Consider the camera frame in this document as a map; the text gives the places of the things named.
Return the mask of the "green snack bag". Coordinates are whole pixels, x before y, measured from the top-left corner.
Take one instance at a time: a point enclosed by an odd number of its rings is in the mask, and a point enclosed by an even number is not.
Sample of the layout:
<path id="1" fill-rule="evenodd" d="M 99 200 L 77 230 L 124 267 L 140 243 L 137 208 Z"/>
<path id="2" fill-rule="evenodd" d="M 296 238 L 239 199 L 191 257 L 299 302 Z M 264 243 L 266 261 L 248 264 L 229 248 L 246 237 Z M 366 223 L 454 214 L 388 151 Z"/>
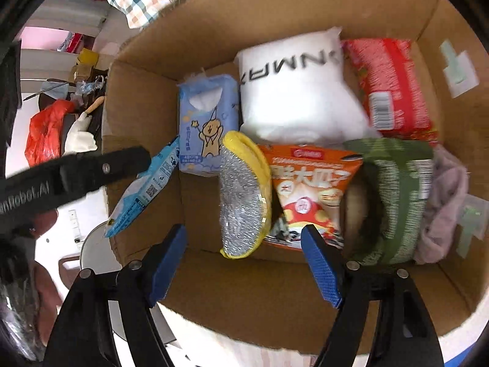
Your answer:
<path id="1" fill-rule="evenodd" d="M 362 138 L 345 149 L 363 158 L 367 215 L 352 257 L 365 266 L 413 259 L 433 180 L 433 148 L 398 138 Z"/>

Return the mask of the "orange snack bag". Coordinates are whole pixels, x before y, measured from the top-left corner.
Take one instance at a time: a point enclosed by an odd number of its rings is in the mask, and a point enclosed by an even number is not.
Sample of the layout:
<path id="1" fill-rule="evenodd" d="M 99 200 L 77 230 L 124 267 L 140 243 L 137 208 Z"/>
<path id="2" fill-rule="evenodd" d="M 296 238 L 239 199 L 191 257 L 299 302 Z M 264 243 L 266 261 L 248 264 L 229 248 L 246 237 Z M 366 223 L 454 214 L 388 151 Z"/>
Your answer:
<path id="1" fill-rule="evenodd" d="M 301 232 L 313 225 L 329 244 L 344 246 L 341 201 L 363 158 L 345 150 L 261 145 L 281 207 L 264 241 L 289 250 L 302 247 Z"/>

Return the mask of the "light blue snack packet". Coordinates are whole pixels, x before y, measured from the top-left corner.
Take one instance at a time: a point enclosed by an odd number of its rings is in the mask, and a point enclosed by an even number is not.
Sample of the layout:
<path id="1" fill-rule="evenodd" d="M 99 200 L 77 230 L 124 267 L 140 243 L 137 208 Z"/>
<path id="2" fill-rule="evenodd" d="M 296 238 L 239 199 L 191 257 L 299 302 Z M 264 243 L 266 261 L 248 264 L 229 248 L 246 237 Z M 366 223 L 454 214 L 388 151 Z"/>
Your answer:
<path id="1" fill-rule="evenodd" d="M 112 238 L 147 208 L 169 182 L 179 163 L 179 136 L 176 136 L 156 156 L 143 173 L 128 186 L 105 225 L 105 237 Z"/>

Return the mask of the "lilac knitted cloth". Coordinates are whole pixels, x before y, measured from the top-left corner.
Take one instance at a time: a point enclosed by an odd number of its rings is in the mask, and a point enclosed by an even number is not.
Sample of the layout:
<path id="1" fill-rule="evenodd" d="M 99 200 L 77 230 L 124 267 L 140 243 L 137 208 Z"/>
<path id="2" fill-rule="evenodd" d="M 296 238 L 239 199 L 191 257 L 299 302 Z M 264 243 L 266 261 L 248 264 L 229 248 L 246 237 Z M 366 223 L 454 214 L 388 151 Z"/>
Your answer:
<path id="1" fill-rule="evenodd" d="M 437 145 L 433 150 L 432 186 L 414 251 L 417 264 L 437 263 L 447 256 L 468 184 L 468 169 L 441 144 Z"/>

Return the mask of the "yellow steel scrubber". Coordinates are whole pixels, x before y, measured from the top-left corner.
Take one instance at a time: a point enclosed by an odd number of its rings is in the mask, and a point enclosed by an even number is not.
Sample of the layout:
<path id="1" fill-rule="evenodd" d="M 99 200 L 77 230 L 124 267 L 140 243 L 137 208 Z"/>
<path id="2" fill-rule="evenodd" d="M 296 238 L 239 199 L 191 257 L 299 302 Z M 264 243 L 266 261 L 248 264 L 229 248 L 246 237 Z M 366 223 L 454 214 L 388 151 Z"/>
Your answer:
<path id="1" fill-rule="evenodd" d="M 220 155 L 220 253 L 246 258 L 271 229 L 271 170 L 259 146 L 239 131 L 226 133 Z"/>

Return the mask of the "white sock pack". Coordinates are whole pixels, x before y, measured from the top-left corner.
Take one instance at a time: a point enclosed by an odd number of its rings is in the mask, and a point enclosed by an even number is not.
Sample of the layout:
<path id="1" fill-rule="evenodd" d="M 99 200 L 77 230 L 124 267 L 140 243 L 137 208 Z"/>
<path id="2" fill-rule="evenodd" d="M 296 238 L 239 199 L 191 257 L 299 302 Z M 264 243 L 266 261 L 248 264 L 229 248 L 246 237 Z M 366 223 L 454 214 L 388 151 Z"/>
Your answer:
<path id="1" fill-rule="evenodd" d="M 345 81 L 340 35 L 333 27 L 238 52 L 241 132 L 258 144 L 319 147 L 378 138 Z"/>

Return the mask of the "blue tissue pack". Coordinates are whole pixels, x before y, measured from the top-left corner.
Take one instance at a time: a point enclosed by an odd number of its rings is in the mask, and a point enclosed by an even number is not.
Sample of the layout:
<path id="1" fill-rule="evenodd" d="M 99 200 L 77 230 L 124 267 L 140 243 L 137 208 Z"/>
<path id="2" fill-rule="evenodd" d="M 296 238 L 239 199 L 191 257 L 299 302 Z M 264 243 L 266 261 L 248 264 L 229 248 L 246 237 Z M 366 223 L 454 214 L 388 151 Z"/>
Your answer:
<path id="1" fill-rule="evenodd" d="M 180 171 L 217 176 L 222 139 L 239 129 L 238 83 L 229 75 L 199 75 L 178 88 Z"/>

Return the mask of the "red snack bag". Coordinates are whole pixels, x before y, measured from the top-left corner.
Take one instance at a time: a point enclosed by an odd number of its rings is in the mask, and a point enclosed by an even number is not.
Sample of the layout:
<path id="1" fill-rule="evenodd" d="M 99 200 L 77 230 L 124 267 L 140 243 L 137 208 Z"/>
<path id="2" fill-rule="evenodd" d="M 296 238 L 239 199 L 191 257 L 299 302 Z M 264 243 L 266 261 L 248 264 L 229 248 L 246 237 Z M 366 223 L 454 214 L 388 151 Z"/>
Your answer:
<path id="1" fill-rule="evenodd" d="M 436 145 L 439 133 L 416 73 L 412 42 L 360 38 L 345 40 L 342 47 L 355 70 L 371 126 L 384 137 Z"/>

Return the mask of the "red plastic bag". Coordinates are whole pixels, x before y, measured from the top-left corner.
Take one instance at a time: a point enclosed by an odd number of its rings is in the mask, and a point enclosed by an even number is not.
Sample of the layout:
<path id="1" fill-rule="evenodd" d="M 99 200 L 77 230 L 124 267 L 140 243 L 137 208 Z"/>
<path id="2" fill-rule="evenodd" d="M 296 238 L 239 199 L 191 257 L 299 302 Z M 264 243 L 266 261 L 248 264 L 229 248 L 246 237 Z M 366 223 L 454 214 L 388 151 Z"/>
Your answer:
<path id="1" fill-rule="evenodd" d="M 63 120 L 75 109 L 73 102 L 57 99 L 31 118 L 24 153 L 29 167 L 35 167 L 61 156 Z"/>

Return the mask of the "white cloth glove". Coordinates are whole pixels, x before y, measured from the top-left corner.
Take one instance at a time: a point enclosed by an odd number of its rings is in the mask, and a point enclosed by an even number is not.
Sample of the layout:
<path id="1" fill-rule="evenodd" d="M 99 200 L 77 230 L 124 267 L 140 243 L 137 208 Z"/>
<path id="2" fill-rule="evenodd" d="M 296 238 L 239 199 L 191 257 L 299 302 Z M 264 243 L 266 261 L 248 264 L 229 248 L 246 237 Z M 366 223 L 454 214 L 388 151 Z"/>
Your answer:
<path id="1" fill-rule="evenodd" d="M 88 153 L 97 150 L 96 141 L 92 133 L 88 131 L 92 117 L 82 113 L 71 125 L 65 140 L 65 152 L 63 155 L 75 153 Z"/>

